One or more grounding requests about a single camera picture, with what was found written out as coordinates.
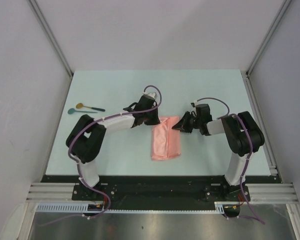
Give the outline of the pink satin napkin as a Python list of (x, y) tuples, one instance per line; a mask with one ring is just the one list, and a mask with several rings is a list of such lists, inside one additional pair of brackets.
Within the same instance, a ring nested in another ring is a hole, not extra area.
[(151, 159), (165, 161), (181, 155), (180, 131), (172, 129), (180, 120), (179, 116), (164, 116), (152, 128)]

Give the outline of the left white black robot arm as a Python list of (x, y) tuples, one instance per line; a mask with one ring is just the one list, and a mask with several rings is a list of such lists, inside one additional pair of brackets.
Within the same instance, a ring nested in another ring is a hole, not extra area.
[(75, 161), (79, 181), (84, 184), (83, 194), (90, 200), (100, 196), (101, 188), (97, 185), (100, 177), (94, 161), (100, 153), (106, 135), (125, 129), (132, 129), (142, 124), (155, 126), (160, 123), (157, 94), (143, 94), (138, 102), (123, 109), (123, 112), (95, 120), (87, 114), (81, 116), (66, 139), (69, 157)]

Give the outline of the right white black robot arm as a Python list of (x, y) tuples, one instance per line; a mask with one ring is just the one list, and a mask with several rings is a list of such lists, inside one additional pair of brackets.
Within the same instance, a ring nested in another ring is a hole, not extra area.
[(203, 136), (224, 134), (231, 149), (231, 159), (224, 175), (226, 185), (220, 188), (221, 196), (232, 201), (239, 194), (237, 186), (245, 182), (250, 159), (265, 143), (261, 129), (248, 111), (229, 114), (213, 120), (208, 104), (192, 104), (193, 110), (186, 111), (172, 129), (184, 133), (199, 130)]

